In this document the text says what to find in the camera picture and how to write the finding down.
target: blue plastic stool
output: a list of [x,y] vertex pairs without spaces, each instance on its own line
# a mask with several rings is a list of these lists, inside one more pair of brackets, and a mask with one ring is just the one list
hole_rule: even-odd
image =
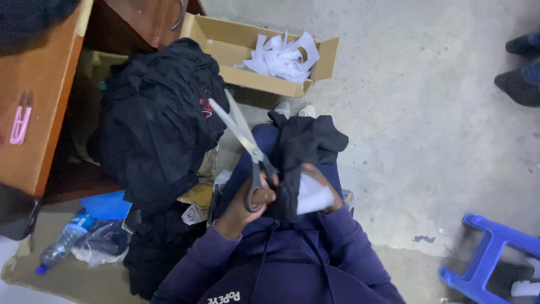
[[441,267],[439,271],[441,279],[480,304],[511,304],[487,291],[485,285],[499,261],[504,246],[512,245],[540,260],[540,240],[472,213],[467,214],[463,222],[481,230],[484,235],[465,274],[460,276],[446,267]]

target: blue jeans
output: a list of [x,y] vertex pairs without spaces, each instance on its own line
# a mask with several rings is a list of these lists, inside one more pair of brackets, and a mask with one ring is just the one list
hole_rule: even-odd
[[[255,141],[257,142],[259,149],[261,149],[264,154],[270,156],[278,141],[278,129],[272,124],[264,123],[255,126],[255,128],[252,130],[252,134],[253,137],[255,137]],[[227,209],[227,206],[238,192],[238,189],[240,189],[240,186],[242,186],[246,179],[251,176],[252,165],[253,161],[251,160],[251,156],[244,149],[237,166],[234,168],[231,178],[223,190],[223,196],[221,197],[221,201],[218,203],[214,213],[215,219],[218,219],[223,212],[225,212],[225,209]],[[318,165],[318,169],[326,177],[332,187],[334,187],[336,192],[341,196],[338,165],[320,164]]]

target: person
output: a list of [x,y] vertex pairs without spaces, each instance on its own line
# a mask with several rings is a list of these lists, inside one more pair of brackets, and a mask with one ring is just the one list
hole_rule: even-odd
[[[527,59],[540,57],[540,30],[507,42],[506,50]],[[518,104],[540,107],[540,62],[498,75],[495,85]]]
[[[290,106],[282,103],[275,111],[288,118]],[[315,109],[308,106],[301,114],[314,117]],[[261,124],[252,133],[270,155],[277,128]],[[224,189],[217,220],[168,274],[152,303],[404,303],[338,194],[336,164],[302,165],[304,174],[329,186],[334,204],[296,223],[262,216],[276,198],[264,174],[263,189],[252,196],[262,208],[245,209],[251,165],[244,150]],[[278,183],[277,176],[269,180]]]

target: concrete floor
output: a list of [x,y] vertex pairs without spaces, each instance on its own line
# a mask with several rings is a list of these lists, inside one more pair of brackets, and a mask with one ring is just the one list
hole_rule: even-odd
[[[540,2],[202,3],[213,17],[340,38],[334,78],[316,82],[304,98],[243,89],[236,96],[266,108],[282,100],[295,110],[312,104],[334,117],[349,136],[338,158],[341,184],[355,193],[355,219],[408,302],[460,300],[437,272],[474,252],[478,235],[461,224],[466,213],[540,235],[540,109],[515,104],[493,84],[497,74],[526,64],[504,44],[537,29]],[[265,110],[244,109],[254,124],[268,120]],[[239,150],[223,145],[218,171],[232,168]],[[435,240],[413,241],[421,235]],[[503,257],[522,262],[510,249]]]

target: black clothing pile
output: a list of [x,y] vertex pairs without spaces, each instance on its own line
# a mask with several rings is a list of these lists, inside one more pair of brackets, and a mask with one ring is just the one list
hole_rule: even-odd
[[191,226],[183,222],[182,214],[189,206],[176,203],[167,212],[143,218],[124,259],[132,294],[150,300],[187,249],[204,235],[206,221]]
[[300,173],[303,163],[333,164],[338,152],[345,150],[349,137],[336,130],[332,117],[293,116],[268,112],[279,130],[278,142],[270,156],[271,163],[283,174],[276,203],[270,205],[265,215],[276,220],[294,221],[298,206]]
[[108,80],[89,154],[142,216],[169,210],[198,183],[204,153],[226,128],[208,103],[229,112],[224,85],[218,63],[189,38],[131,58]]
[[32,38],[71,15],[79,1],[0,1],[0,55],[12,55],[24,50]]

